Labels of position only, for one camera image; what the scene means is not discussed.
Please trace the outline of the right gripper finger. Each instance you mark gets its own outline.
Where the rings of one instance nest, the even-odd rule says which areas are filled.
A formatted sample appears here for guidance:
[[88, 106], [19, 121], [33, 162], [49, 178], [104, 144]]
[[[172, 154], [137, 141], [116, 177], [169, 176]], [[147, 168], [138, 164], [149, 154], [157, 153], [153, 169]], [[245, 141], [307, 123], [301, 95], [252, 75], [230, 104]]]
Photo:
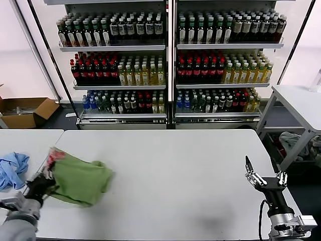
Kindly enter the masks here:
[[288, 178], [288, 175], [286, 172], [279, 171], [277, 173], [278, 185], [279, 186], [287, 186], [287, 178]]
[[256, 186], [256, 185], [265, 186], [265, 180], [258, 173], [254, 171], [248, 156], [245, 156], [245, 169], [246, 169], [245, 177], [251, 183], [252, 186]]

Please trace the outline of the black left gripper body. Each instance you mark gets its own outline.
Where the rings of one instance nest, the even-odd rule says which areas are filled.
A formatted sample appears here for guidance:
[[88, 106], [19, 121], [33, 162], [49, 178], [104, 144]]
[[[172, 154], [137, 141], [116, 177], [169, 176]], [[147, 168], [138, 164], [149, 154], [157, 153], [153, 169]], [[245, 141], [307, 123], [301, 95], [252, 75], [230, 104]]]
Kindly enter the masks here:
[[33, 199], [36, 201], [43, 201], [47, 190], [56, 185], [54, 178], [36, 177], [33, 181], [27, 181], [26, 199]]

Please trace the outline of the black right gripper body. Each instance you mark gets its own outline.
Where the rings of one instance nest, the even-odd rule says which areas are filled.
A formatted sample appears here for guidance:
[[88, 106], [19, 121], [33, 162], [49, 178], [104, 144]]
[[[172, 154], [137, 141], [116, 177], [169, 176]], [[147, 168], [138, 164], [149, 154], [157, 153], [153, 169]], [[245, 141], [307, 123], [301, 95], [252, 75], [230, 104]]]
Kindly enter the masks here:
[[268, 217], [292, 213], [292, 208], [287, 205], [283, 195], [286, 186], [279, 184], [277, 177], [264, 177], [263, 179], [267, 184], [256, 184], [255, 189], [262, 192], [265, 196], [265, 200], [269, 205]]

